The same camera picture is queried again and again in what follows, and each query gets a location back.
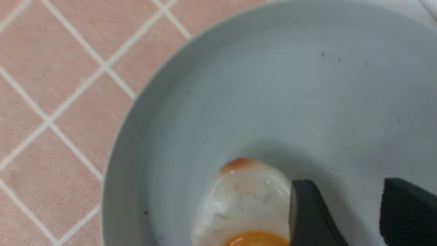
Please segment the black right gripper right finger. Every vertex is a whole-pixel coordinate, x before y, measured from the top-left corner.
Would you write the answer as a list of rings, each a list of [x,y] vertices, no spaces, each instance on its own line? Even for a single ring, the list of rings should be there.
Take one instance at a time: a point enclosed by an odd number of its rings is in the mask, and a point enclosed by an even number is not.
[[[437,196],[401,178],[385,178],[379,230],[387,246],[437,244]]]

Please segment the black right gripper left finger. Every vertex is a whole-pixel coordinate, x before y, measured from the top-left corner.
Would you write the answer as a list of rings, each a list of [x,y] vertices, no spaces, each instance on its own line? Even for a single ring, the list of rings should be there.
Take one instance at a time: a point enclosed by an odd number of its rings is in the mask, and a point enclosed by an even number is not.
[[[289,213],[290,246],[348,246],[317,185],[309,179],[292,181]]]

